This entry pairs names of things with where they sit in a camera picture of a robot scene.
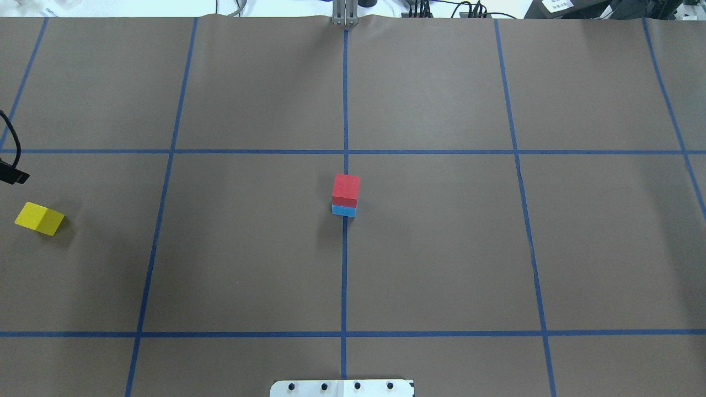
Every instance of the metal stand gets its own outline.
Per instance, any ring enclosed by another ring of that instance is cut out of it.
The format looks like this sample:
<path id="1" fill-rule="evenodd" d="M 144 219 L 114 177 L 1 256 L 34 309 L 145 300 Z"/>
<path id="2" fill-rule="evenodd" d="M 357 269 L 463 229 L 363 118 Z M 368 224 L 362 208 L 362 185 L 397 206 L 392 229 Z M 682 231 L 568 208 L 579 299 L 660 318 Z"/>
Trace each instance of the metal stand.
<path id="1" fill-rule="evenodd" d="M 358 25 L 358 0 L 333 0 L 331 23 L 338 26 Z"/>

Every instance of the black cable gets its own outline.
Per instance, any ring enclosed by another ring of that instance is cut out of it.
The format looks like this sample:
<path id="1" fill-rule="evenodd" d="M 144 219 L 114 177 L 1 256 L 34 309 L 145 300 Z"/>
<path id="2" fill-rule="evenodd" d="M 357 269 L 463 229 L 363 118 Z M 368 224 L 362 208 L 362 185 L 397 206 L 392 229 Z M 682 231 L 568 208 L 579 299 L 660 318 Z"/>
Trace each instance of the black cable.
<path id="1" fill-rule="evenodd" d="M 12 134 L 12 139 L 15 140 L 15 147 L 17 148 L 17 151 L 15 152 L 15 161 L 12 162 L 12 168 L 17 168 L 17 163 L 20 162 L 20 155 L 22 154 L 22 147 L 20 146 L 20 139 L 17 137 L 17 133 L 15 132 L 15 128 L 12 127 L 12 123 L 10 122 L 10 119 L 5 115 L 5 112 L 0 110 L 0 117 L 2 117 L 3 120 L 5 120 L 5 124 L 7 124 L 7 128 L 10 129 L 10 134 Z"/>
<path id="2" fill-rule="evenodd" d="M 659 10 L 659 14 L 657 14 L 657 19 L 662 19 L 662 14 L 664 13 L 664 9 L 666 8 L 666 0 L 662 0 L 664 3 L 662 3 L 662 9 Z"/>
<path id="3" fill-rule="evenodd" d="M 473 6 L 473 11 L 469 11 L 468 18 L 476 18 L 476 16 L 483 12 L 481 2 L 478 1 L 475 6 Z"/>
<path id="4" fill-rule="evenodd" d="M 514 16 L 512 16 L 512 15 L 510 15 L 510 14 L 506 14 L 506 13 L 482 13 L 481 15 L 478 16 L 478 18 L 485 18 L 485 16 L 487 16 L 487 15 L 496 15 L 496 14 L 497 14 L 497 15 L 509 16 L 509 17 L 512 18 L 512 19 L 517 19 L 517 18 L 515 18 Z"/>
<path id="5" fill-rule="evenodd" d="M 456 2 L 456 1 L 448 1 L 448 0 L 432 0 L 432 1 L 436 1 L 437 3 L 459 4 L 459 3 Z"/>
<path id="6" fill-rule="evenodd" d="M 429 5 L 429 0 L 421 0 L 421 17 L 431 18 L 431 6 Z"/>
<path id="7" fill-rule="evenodd" d="M 471 4 L 469 1 L 461 1 L 460 3 L 455 3 L 456 8 L 453 9 L 453 12 L 451 13 L 451 18 L 453 18 L 454 15 L 456 15 L 456 11 L 458 11 L 458 8 L 467 5 L 468 6 L 468 13 L 471 13 L 471 8 L 473 8 L 473 4 Z"/>

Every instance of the metal bracket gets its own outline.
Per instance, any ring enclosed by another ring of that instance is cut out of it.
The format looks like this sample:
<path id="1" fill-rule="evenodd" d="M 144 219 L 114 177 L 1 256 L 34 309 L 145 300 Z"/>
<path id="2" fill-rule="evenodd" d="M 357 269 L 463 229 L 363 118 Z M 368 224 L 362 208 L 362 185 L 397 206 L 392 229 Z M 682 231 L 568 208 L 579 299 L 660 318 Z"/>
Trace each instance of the metal bracket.
<path id="1" fill-rule="evenodd" d="M 358 0 L 333 0 L 331 23 L 337 26 L 358 25 Z"/>
<path id="2" fill-rule="evenodd" d="M 277 381 L 270 397 L 414 397 L 414 381 L 360 379 Z"/>

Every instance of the cable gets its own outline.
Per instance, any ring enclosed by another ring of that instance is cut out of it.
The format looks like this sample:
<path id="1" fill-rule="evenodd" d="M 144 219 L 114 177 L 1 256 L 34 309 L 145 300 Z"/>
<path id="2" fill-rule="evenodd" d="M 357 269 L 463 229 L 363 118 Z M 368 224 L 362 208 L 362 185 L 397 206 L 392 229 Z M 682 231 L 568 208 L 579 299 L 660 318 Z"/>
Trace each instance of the cable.
<path id="1" fill-rule="evenodd" d="M 15 140 L 15 147 L 17 148 L 17 151 L 15 152 L 15 161 L 12 162 L 12 168 L 17 168 L 17 163 L 20 162 L 20 155 L 22 154 L 20 139 L 17 137 L 17 133 L 15 132 L 15 128 L 12 126 L 10 119 L 8 119 L 8 117 L 5 115 L 5 112 L 3 112 L 2 110 L 0 110 L 0 117 L 5 120 L 7 128 L 10 129 L 10 134 L 12 134 L 12 139 Z"/>
<path id="2" fill-rule="evenodd" d="M 468 6 L 468 14 L 471 13 L 471 8 L 473 8 L 473 4 L 470 3 L 470 1 L 461 1 L 460 3 L 455 3 L 456 8 L 453 9 L 453 12 L 451 13 L 451 18 L 453 18 L 454 15 L 456 15 L 456 11 L 458 11 L 458 8 L 467 5 Z"/>
<path id="3" fill-rule="evenodd" d="M 239 16 L 243 12 L 243 8 L 245 8 L 245 6 L 247 4 L 248 4 L 248 0 L 243 0 L 243 5 L 242 6 L 238 5 L 238 9 L 235 10 L 235 12 L 228 14 L 228 16 L 236 16 L 236 15 Z"/>
<path id="4" fill-rule="evenodd" d="M 436 1 L 437 3 L 447 3 L 447 4 L 459 4 L 456 1 L 448 1 L 448 0 L 432 0 Z"/>
<path id="5" fill-rule="evenodd" d="M 506 13 L 482 13 L 481 15 L 478 16 L 478 18 L 485 18 L 487 15 L 504 15 L 504 16 L 509 16 L 512 19 L 517 19 L 516 17 L 506 14 Z"/>
<path id="6" fill-rule="evenodd" d="M 473 12 L 468 13 L 468 18 L 481 18 L 480 14 L 487 12 L 488 7 L 485 7 L 483 4 L 481 4 L 480 0 L 478 0 L 475 7 L 473 7 Z"/>
<path id="7" fill-rule="evenodd" d="M 431 6 L 429 0 L 413 0 L 414 8 L 412 8 L 412 0 L 407 0 L 409 4 L 410 18 L 433 18 L 431 15 Z"/>

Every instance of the red block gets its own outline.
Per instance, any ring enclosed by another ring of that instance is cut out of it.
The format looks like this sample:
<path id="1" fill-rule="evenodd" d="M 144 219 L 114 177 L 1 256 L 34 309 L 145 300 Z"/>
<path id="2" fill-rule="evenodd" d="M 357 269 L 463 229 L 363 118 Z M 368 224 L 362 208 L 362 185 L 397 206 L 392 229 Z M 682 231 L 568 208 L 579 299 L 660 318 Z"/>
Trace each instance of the red block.
<path id="1" fill-rule="evenodd" d="M 334 206 L 356 208 L 358 206 L 359 192 L 360 177 L 336 174 L 336 178 L 333 180 L 333 195 L 331 201 Z"/>

